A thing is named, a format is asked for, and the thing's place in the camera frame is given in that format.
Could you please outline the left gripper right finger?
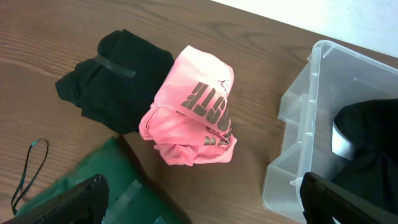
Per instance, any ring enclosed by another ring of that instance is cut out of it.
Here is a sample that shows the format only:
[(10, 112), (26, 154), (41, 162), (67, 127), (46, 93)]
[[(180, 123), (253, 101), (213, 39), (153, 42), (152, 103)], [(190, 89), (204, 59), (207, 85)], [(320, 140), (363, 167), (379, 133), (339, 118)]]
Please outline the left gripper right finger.
[(397, 215), (313, 172), (305, 173), (300, 186), (300, 198), (308, 224), (397, 224)]

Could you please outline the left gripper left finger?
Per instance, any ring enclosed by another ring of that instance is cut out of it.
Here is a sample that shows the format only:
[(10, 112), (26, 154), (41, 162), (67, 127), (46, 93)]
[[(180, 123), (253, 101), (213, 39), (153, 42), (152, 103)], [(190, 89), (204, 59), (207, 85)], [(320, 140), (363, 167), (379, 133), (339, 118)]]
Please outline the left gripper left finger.
[(4, 224), (101, 224), (108, 205), (108, 181), (96, 174)]

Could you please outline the large black garment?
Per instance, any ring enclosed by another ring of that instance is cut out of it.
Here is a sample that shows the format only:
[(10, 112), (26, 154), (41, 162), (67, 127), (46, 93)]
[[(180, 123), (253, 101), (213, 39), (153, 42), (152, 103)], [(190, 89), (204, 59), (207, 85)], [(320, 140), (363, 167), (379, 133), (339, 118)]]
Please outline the large black garment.
[(345, 106), (334, 122), (352, 144), (354, 154), (332, 182), (396, 215), (397, 100)]

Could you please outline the clear plastic storage bin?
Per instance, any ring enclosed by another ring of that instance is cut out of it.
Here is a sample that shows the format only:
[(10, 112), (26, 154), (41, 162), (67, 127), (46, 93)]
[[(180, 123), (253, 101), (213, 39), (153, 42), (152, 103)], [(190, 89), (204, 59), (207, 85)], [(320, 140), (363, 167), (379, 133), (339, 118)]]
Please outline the clear plastic storage bin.
[(346, 105), (391, 98), (397, 98), (396, 68), (332, 41), (318, 41), (281, 98), (284, 138), (280, 156), (267, 166), (264, 206), (305, 223), (299, 193), (303, 175), (332, 179), (347, 163), (332, 151), (336, 114)]

